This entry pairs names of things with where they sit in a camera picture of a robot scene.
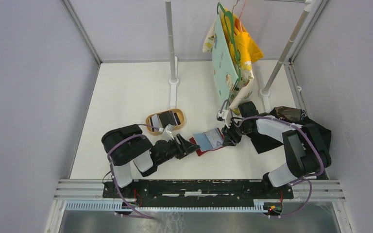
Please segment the red card holder wallet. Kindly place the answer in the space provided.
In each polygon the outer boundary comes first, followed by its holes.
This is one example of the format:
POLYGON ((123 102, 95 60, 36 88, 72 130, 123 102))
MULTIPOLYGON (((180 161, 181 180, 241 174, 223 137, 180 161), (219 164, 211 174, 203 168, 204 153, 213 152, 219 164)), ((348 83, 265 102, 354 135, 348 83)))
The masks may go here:
POLYGON ((219 128, 213 128, 203 133, 194 133, 189 141, 199 146, 199 149, 196 150, 199 157, 205 153, 224 148, 224 135, 219 128))

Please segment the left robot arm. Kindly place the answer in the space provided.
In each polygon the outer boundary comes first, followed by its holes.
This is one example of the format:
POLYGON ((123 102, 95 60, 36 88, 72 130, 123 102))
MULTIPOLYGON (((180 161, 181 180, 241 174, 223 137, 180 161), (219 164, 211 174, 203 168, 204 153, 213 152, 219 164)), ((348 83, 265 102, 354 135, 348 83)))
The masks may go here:
POLYGON ((114 191, 122 198, 133 192, 131 164, 134 164, 142 177, 155 173, 158 167, 176 158, 181 160, 196 152, 200 146, 187 141, 180 134, 173 135, 173 125, 158 128, 147 124, 133 124, 108 131, 101 139, 110 163, 114 191), (141 126, 158 130, 164 140, 155 144, 143 134, 141 126))

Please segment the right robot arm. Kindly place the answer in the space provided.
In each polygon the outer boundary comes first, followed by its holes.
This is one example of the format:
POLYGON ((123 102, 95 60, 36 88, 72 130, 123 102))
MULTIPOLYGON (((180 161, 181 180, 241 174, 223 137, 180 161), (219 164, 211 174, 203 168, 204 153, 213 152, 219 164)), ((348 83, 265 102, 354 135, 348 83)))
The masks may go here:
POLYGON ((287 184, 319 177, 332 164, 332 132, 311 120, 304 110, 280 106, 259 113, 251 101, 238 109, 241 115, 231 117, 221 130, 224 146, 236 146, 247 136, 259 154, 284 148, 284 163, 263 175, 261 192, 265 197, 274 198, 287 184))

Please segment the black clothes pile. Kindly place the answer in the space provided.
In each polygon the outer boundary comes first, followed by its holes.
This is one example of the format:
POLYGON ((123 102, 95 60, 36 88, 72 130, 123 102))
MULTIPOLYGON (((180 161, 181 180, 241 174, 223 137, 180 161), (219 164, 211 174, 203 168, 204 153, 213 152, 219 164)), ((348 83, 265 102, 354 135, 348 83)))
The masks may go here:
POLYGON ((270 113, 261 113, 259 116, 267 117, 267 119, 259 120, 263 123, 261 130, 255 129, 247 134, 259 154, 281 146, 283 144, 282 133, 289 130, 296 131, 292 127, 293 124, 299 129, 308 124, 316 126, 326 148, 330 148, 331 130, 310 119, 302 109, 280 106, 275 107, 270 113))

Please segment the mint green cartoon cloth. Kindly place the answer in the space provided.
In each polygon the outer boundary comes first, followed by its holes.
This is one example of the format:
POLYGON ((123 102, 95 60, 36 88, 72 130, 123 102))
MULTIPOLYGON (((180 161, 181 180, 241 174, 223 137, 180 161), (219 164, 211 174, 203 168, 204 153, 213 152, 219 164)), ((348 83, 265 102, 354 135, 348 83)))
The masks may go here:
POLYGON ((216 18, 212 48, 214 83, 221 102, 230 99, 239 81, 233 64, 220 17, 216 18))

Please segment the yellow garment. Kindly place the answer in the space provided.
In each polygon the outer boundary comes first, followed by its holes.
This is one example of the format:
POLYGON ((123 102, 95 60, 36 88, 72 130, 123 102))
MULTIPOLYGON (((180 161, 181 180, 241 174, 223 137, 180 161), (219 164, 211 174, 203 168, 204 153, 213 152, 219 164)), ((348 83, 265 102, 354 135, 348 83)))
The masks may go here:
MULTIPOLYGON (((227 34, 227 29, 224 24, 223 13, 220 12, 220 20, 222 29, 225 34, 225 39, 229 48, 230 56, 235 65, 234 61, 234 49, 233 45, 229 41, 229 37, 227 34)), ((250 34, 246 31, 245 27, 243 26, 244 31, 235 35, 237 49, 240 53, 240 65, 243 66, 246 62, 251 62, 252 64, 257 62, 258 60, 264 57, 264 54, 257 43, 252 39, 250 34)))

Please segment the pink clothes hanger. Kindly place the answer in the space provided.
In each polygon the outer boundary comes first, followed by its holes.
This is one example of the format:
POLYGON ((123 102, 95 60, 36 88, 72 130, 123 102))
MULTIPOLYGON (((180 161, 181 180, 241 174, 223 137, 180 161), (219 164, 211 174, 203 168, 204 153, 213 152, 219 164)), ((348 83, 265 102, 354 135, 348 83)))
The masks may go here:
POLYGON ((247 0, 237 0, 236 3, 233 5, 232 13, 236 14, 237 16, 234 20, 234 35, 237 35, 244 31, 241 18, 245 11, 247 2, 247 0))

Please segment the green clothes hanger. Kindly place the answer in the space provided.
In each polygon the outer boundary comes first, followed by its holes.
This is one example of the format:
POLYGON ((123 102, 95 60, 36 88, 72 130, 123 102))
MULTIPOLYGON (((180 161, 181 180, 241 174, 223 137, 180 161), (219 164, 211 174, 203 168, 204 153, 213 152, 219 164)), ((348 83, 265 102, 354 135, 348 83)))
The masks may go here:
POLYGON ((235 61, 235 70, 237 73, 238 78, 241 78, 241 65, 240 65, 240 53, 237 49, 236 40, 235 40, 235 34, 234 34, 234 27, 235 27, 235 21, 233 18, 233 12, 225 10, 224 6, 221 4, 221 2, 218 2, 217 4, 217 14, 220 12, 223 13, 224 18, 224 24, 227 29, 227 34, 229 37, 230 43, 233 45, 234 49, 234 61, 235 61))

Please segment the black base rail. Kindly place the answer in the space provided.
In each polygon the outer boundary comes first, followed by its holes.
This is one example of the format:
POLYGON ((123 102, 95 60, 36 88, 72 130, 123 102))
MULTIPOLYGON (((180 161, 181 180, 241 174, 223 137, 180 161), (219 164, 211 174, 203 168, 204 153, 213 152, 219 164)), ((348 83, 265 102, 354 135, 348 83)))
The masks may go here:
POLYGON ((253 207, 254 200, 294 197, 288 185, 267 187, 261 180, 135 180, 119 189, 103 183, 103 198, 119 194, 138 207, 253 207))

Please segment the white clothes rack frame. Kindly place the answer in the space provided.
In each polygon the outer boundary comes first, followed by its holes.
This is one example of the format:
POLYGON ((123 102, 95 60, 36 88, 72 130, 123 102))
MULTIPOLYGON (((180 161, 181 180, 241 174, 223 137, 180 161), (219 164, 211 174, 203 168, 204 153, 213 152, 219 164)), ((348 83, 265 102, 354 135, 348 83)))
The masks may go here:
MULTIPOLYGON (((281 66, 285 58, 287 58, 291 47, 298 36, 300 29, 302 28, 303 24, 305 23, 306 18, 308 17, 315 1, 314 0, 303 0, 304 9, 303 12, 285 46, 283 52, 281 53, 267 83, 260 89, 259 96, 262 100, 264 110, 270 111, 271 103, 270 103, 270 88, 272 83, 274 82, 277 74, 279 73, 281 66)), ((170 73, 171 77, 169 79, 170 85, 170 98, 169 98, 169 107, 175 108, 177 106, 177 87, 179 85, 179 78, 178 78, 178 57, 175 56, 175 49, 174 49, 174 38, 173 38, 173 24, 172 24, 172 10, 171 10, 171 1, 165 1, 165 8, 166 8, 166 19, 167 19, 167 29, 168 29, 168 42, 169 42, 169 56, 170 56, 170 73)))

